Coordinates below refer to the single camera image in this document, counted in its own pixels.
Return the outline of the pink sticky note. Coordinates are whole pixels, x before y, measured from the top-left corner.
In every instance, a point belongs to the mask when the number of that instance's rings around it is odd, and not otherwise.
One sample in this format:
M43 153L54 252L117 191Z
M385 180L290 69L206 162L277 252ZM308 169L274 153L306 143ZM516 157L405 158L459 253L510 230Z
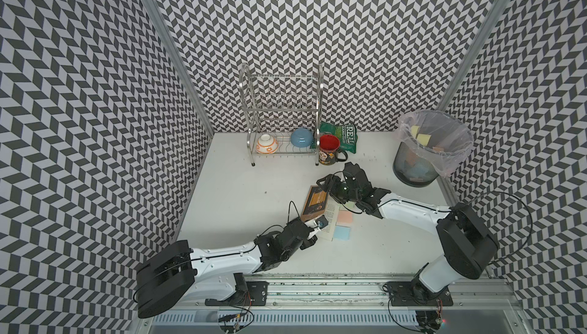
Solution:
M336 225L351 225L354 214L348 210L339 210Z

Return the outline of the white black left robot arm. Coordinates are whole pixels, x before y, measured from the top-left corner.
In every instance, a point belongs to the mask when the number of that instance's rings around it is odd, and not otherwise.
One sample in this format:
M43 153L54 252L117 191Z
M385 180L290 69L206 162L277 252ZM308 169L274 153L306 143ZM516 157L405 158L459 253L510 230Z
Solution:
M133 300L138 317L162 314L184 297L240 303L247 291L246 274L279 267L296 251L313 246L316 234L328 225L325 216L306 222L296 218L280 232L232 248L191 248L186 240L176 241L137 266Z

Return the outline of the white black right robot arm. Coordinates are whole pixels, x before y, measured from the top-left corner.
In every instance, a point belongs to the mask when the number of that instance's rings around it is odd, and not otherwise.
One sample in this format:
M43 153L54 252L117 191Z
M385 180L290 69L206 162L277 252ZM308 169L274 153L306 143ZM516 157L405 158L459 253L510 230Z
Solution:
M407 288L391 288L398 294L408 294L418 304L436 299L462 278L480 278L497 254L498 238L467 203L435 206L373 187L365 171L352 162L316 184L341 205L353 202L368 216L403 222L437 237L443 249L441 256L426 263Z

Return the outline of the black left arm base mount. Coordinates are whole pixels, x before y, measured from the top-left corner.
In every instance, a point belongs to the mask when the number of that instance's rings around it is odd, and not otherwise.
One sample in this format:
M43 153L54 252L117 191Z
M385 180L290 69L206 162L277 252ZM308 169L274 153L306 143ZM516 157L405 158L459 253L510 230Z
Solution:
M262 280L246 280L243 273L226 276L228 283L223 286L227 291L232 288L230 295L223 296L222 300L206 299L206 306L265 306L268 298L269 283Z

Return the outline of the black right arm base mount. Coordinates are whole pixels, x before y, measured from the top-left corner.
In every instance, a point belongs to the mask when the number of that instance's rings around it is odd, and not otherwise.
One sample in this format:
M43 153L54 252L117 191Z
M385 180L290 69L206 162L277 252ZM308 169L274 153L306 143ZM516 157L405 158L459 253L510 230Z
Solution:
M382 290L388 294L392 306L451 307L454 305L448 287L434 293L421 284L412 284L408 281L388 281L383 284Z

